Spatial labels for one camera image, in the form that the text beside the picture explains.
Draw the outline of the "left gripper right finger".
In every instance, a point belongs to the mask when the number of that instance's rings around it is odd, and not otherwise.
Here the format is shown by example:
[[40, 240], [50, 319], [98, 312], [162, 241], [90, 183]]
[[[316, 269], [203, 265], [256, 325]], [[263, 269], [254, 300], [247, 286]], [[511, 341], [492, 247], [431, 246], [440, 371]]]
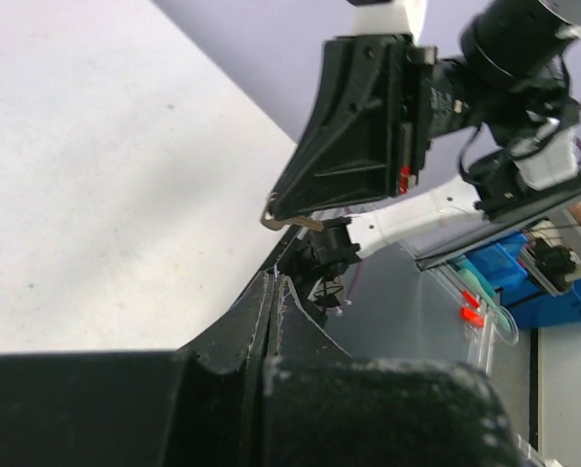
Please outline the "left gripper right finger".
[[262, 372], [265, 466], [520, 466], [507, 412], [477, 366], [355, 359], [278, 280]]

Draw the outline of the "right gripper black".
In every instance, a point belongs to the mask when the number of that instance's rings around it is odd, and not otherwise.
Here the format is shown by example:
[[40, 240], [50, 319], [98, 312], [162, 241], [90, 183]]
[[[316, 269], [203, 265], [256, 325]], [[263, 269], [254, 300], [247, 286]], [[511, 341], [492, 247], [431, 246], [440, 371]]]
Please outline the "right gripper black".
[[408, 35], [325, 43], [317, 96], [272, 190], [275, 219], [404, 195], [424, 169], [437, 49]]

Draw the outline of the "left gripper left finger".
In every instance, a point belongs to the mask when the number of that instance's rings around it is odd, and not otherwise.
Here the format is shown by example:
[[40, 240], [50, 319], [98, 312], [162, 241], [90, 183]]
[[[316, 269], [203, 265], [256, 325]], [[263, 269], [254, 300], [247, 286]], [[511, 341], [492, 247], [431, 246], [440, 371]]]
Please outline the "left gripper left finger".
[[165, 351], [0, 355], [0, 466], [256, 466], [275, 280]]

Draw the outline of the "silver key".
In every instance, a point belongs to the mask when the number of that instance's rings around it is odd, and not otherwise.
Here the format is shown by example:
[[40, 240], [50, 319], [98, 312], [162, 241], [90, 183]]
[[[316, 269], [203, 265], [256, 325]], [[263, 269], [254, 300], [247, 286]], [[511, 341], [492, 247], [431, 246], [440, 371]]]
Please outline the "silver key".
[[308, 216], [297, 216], [284, 220], [277, 220], [267, 210], [262, 213], [260, 223], [265, 228], [274, 232], [281, 231], [288, 226], [297, 226], [315, 232], [322, 232], [325, 229], [322, 221], [312, 219]]

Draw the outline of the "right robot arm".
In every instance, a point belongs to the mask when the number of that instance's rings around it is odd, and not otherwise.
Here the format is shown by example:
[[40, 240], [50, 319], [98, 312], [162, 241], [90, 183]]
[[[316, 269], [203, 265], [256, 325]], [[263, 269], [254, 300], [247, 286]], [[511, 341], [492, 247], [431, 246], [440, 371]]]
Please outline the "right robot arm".
[[309, 122], [262, 224], [309, 231], [332, 276], [387, 245], [485, 219], [507, 228], [581, 195], [566, 50], [581, 1], [493, 1], [441, 58], [423, 1], [356, 1], [323, 46]]

